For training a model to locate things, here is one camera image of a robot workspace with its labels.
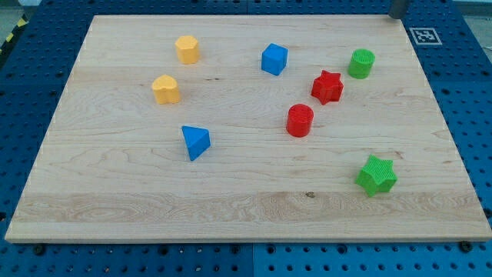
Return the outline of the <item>grey cylindrical robot arm tip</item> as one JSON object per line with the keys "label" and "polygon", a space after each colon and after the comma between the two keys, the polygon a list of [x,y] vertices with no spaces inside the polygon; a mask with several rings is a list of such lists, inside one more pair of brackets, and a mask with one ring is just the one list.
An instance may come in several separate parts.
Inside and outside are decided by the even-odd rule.
{"label": "grey cylindrical robot arm tip", "polygon": [[392,19],[402,19],[405,17],[410,6],[411,0],[391,0],[388,16]]}

